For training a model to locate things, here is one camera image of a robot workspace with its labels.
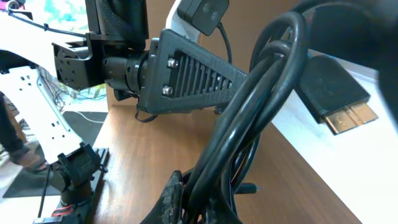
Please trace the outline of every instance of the wooden table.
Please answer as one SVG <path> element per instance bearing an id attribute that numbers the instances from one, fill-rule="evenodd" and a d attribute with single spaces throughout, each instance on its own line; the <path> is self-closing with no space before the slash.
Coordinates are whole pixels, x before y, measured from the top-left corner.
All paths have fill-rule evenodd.
<path id="1" fill-rule="evenodd" d="M 140 223 L 155 205 L 174 170 L 192 168 L 210 137 L 210 110 L 134 118 L 133 106 L 114 106 L 95 147 L 109 147 L 109 173 L 94 223 Z M 260 187 L 237 195 L 244 223 L 360 223 L 281 133 L 269 125 L 246 177 Z"/>

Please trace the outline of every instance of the gray mat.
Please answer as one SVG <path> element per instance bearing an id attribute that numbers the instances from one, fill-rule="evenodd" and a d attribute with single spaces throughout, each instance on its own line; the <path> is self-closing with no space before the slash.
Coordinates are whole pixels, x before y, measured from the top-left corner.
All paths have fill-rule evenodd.
<path id="1" fill-rule="evenodd" d="M 107 113 L 82 112 L 87 118 L 94 121 L 104 121 Z M 85 143 L 93 146 L 98 133 L 100 133 L 102 124 L 92 123 L 84 119 L 80 114 L 74 112 L 65 112 L 63 117 L 71 128 L 79 135 Z M 36 154 L 43 155 L 41 147 L 36 149 Z M 31 174 L 22 169 L 15 178 L 3 198 L 15 197 L 34 197 L 41 196 L 46 178 L 46 172 L 40 174 Z M 47 187 L 46 195 L 59 195 L 60 192 L 52 186 Z"/>

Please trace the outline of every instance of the brown wall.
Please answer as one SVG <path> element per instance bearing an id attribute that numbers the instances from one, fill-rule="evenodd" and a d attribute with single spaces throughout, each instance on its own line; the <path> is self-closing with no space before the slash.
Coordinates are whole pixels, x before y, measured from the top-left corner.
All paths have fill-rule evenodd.
<path id="1" fill-rule="evenodd" d="M 232 48 L 233 64 L 248 71 L 251 53 L 263 28 L 281 13 L 288 11 L 300 0 L 230 0 L 223 17 L 223 25 Z M 158 37 L 164 28 L 174 0 L 147 0 L 150 39 Z M 227 59 L 225 44 L 218 30 L 200 39 L 200 45 Z M 135 105 L 135 99 L 117 102 L 113 91 L 107 87 L 108 107 L 111 105 Z"/>

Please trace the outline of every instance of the bolt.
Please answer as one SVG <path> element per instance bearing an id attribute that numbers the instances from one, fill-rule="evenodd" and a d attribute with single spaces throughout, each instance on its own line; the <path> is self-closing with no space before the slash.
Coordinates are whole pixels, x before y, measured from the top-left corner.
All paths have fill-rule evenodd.
<path id="1" fill-rule="evenodd" d="M 177 68 L 178 67 L 178 60 L 175 60 L 174 58 L 170 58 L 167 61 L 167 66 L 170 68 Z"/>
<path id="2" fill-rule="evenodd" d="M 163 95 L 170 96 L 173 93 L 173 88 L 171 86 L 163 87 Z"/>

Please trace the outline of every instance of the gold connector tip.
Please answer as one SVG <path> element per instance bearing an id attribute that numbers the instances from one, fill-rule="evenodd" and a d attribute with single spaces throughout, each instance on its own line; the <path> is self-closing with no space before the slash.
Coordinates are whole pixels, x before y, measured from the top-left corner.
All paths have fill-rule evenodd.
<path id="1" fill-rule="evenodd" d="M 360 103 L 326 116 L 325 121 L 334 134 L 341 134 L 378 118 L 366 103 Z"/>

